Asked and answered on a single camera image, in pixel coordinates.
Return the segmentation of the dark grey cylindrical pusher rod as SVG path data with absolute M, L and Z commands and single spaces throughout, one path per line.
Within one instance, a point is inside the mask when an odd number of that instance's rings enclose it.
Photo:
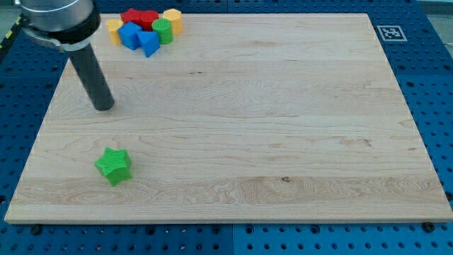
M 110 110 L 115 100 L 91 45 L 68 54 L 93 107 L 97 111 Z

